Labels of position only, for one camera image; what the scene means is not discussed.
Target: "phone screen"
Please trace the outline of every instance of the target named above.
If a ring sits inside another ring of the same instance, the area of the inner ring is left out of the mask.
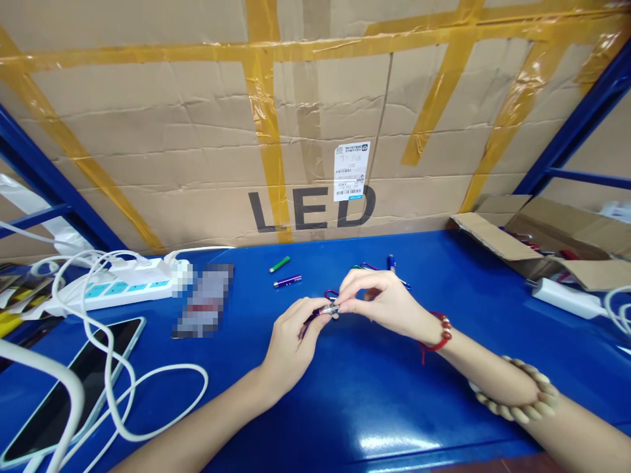
[[[141,319],[134,319],[109,326],[114,334],[114,351],[116,353],[123,355],[141,322]],[[98,330],[95,337],[102,344],[107,345],[107,337],[103,331]],[[77,432],[85,425],[105,388],[105,357],[104,352],[92,343],[88,343],[70,366],[70,369],[81,380],[85,390],[85,404]],[[118,362],[113,359],[112,372],[117,365]],[[69,415],[70,398],[65,386],[58,381],[46,400],[39,406],[35,415],[28,421],[20,435],[7,450],[5,462],[56,445],[66,428]]]

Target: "purple flashlight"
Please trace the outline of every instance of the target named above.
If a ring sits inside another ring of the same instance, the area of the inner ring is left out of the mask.
[[[283,287],[283,286],[288,286],[288,285],[293,284],[294,282],[298,282],[298,281],[302,281],[302,275],[295,275],[295,276],[289,277],[287,279],[281,279],[280,281],[276,281],[274,283],[274,287],[275,288],[279,288],[279,287]]]

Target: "wooden bead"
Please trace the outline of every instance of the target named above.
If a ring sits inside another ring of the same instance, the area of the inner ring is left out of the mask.
[[[537,386],[539,387],[539,390],[543,391],[546,394],[550,394],[554,397],[557,397],[559,395],[559,390],[552,386],[550,383],[538,382]]]
[[[537,397],[539,397],[541,402],[548,404],[550,407],[556,407],[559,404],[559,398],[548,393],[540,392]]]
[[[486,403],[486,406],[488,407],[488,410],[494,413],[495,415],[499,414],[498,404],[496,402],[493,402],[489,399],[488,403]]]
[[[546,375],[544,375],[543,373],[534,373],[534,374],[530,374],[530,377],[532,379],[534,379],[535,381],[537,381],[537,383],[547,383],[550,384],[550,378],[548,378]]]
[[[532,406],[544,417],[552,417],[554,415],[554,409],[541,401],[537,401]]]
[[[521,408],[524,414],[531,420],[542,420],[543,416],[531,405],[525,405]]]
[[[488,397],[486,397],[484,394],[482,393],[476,393],[475,394],[475,398],[478,400],[478,402],[480,404],[484,404],[485,402],[488,401]]]
[[[511,414],[513,415],[513,417],[515,417],[515,420],[519,422],[520,424],[528,424],[530,422],[530,419],[528,418],[528,416],[525,415],[524,411],[522,411],[518,407],[511,407]]]
[[[502,417],[504,417],[504,419],[509,420],[510,422],[515,420],[515,417],[511,414],[511,410],[505,405],[498,405],[498,412]]]
[[[539,373],[539,370],[532,365],[521,365],[520,368],[531,376]]]

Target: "red string bracelet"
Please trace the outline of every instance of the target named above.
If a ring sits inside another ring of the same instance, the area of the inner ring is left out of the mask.
[[[442,340],[440,341],[439,344],[434,345],[433,347],[428,347],[424,343],[419,342],[419,345],[421,346],[421,353],[423,354],[421,358],[423,366],[425,366],[425,350],[438,351],[441,348],[443,348],[447,344],[447,342],[449,342],[449,340],[451,340],[454,337],[452,335],[452,331],[450,330],[450,328],[452,327],[452,324],[451,322],[449,322],[449,319],[447,318],[445,314],[441,314],[440,312],[430,312],[430,314],[436,315],[440,319],[440,325],[442,326]]]

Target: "wrist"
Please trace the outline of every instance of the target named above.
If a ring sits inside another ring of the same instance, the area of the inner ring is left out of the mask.
[[[440,320],[425,309],[422,310],[424,312],[423,325],[421,327],[421,332],[417,340],[422,344],[430,347],[438,345],[442,341],[443,332],[443,327],[440,324]]]

